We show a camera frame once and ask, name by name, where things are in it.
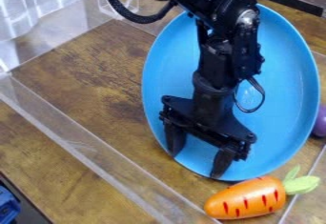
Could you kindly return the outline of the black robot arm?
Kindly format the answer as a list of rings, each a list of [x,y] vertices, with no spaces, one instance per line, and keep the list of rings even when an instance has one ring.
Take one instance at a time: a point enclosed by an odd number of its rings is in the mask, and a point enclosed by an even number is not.
[[[264,63],[258,43],[258,2],[169,1],[197,17],[201,59],[193,74],[193,97],[162,97],[159,117],[167,149],[170,155],[178,155],[189,134],[218,147],[210,170],[210,177],[217,179],[234,161],[248,158],[257,142],[257,135],[237,120],[233,110],[241,107],[235,94],[242,81],[249,81],[260,92],[264,91],[256,79]]]

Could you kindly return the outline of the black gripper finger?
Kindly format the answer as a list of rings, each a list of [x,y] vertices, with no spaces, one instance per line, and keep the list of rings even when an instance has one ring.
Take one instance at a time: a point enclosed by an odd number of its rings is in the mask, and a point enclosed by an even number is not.
[[[235,158],[235,151],[231,148],[223,148],[218,151],[214,157],[210,177],[218,179],[229,169]]]
[[[167,150],[171,157],[177,157],[186,143],[186,135],[183,128],[173,123],[165,124],[165,133],[167,141]]]

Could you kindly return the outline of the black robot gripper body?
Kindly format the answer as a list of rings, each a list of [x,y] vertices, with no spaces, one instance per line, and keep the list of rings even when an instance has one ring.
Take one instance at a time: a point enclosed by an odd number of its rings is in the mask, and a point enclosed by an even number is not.
[[[235,88],[215,89],[195,71],[193,74],[193,98],[162,96],[163,110],[159,119],[182,127],[202,141],[219,149],[235,151],[234,160],[246,160],[257,135],[245,127],[233,114]]]

